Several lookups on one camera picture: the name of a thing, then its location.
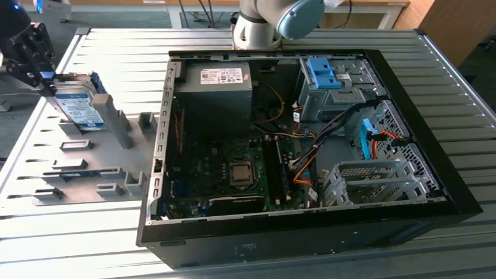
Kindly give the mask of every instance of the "metal fixture plate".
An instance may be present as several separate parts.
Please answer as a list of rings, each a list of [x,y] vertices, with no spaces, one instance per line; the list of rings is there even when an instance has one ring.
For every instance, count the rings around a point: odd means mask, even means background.
[[[68,71],[99,72],[105,88],[127,115],[137,110],[160,111],[157,102],[161,99],[168,50],[231,49],[228,30],[92,29],[88,38],[76,36],[75,39],[81,41],[80,47],[68,49],[61,65],[68,65]],[[405,274],[441,278],[461,272],[481,278],[495,277],[495,262],[488,256],[496,253],[491,245],[496,238],[496,130],[491,127],[495,114],[484,107],[473,89],[455,75],[456,69],[444,61],[425,37],[415,32],[316,30],[307,38],[285,42],[285,48],[329,46],[381,50],[483,204],[481,215],[399,247],[339,254],[329,251],[328,255],[209,267],[208,271],[191,268],[176,273],[145,248],[135,245],[140,201],[36,207],[31,198],[1,200],[0,215],[9,217],[0,220],[0,251],[4,251],[0,262],[5,277],[28,276],[35,269],[39,274],[51,276],[56,270],[56,275],[65,278],[75,274],[87,278],[188,278],[207,273],[233,277],[240,271],[248,277],[261,274],[291,277],[301,272],[301,265],[311,269],[305,275],[315,278],[336,270],[343,277],[363,279]],[[140,93],[141,103],[136,103],[135,92]],[[0,173],[1,198],[8,191],[21,187],[7,178],[25,169],[23,159],[28,159],[32,152],[28,143],[35,143],[36,130],[51,125],[47,119],[51,114],[47,112],[51,108],[41,100]],[[53,137],[63,139],[64,135],[55,133]],[[265,270],[268,265],[277,271]]]

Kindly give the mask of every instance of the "power cable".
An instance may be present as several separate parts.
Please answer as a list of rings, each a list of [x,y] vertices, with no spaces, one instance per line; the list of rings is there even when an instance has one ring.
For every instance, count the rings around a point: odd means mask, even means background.
[[[180,5],[180,11],[183,13],[184,21],[185,21],[185,27],[189,28],[187,13],[184,11],[184,6],[183,6],[183,0],[179,0],[179,5]]]

